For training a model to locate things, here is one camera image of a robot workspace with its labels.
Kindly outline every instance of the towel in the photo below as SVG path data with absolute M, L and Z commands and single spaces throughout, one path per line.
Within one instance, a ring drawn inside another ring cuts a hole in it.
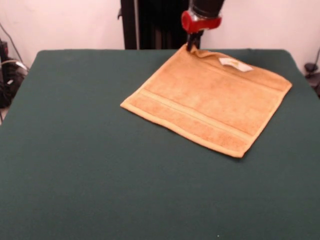
M 292 84 L 228 55 L 182 46 L 121 107 L 214 151 L 241 158 Z

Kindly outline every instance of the cable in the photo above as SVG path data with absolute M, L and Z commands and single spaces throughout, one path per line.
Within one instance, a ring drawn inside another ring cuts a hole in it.
M 315 59 L 315 62 L 314 62 L 314 65 L 313 65 L 313 70 L 312 72 L 314 72 L 316 70 L 316 66 L 317 66 L 317 62 L 319 60 L 319 56 L 320 56 L 320 48 L 318 50 L 318 54 L 316 55 L 316 59 Z
M 9 35 L 9 33 L 7 33 L 7 31 L 5 30 L 4 26 L 2 26 L 1 22 L 0 22 L 0 28 L 3 30 L 3 32 L 5 33 L 5 35 L 8 36 L 8 38 L 10 39 L 10 41 L 11 41 L 11 43 L 12 43 L 12 46 L 13 46 L 14 50 L 16 51 L 16 54 L 18 55 L 20 61 L 23 62 L 23 61 L 22 61 L 22 58 L 21 58 L 21 56 L 20 56 L 20 53 L 19 53 L 19 51 L 18 51 L 17 48 L 16 48 L 16 45 L 15 45 L 14 41 L 12 40 L 11 36 Z

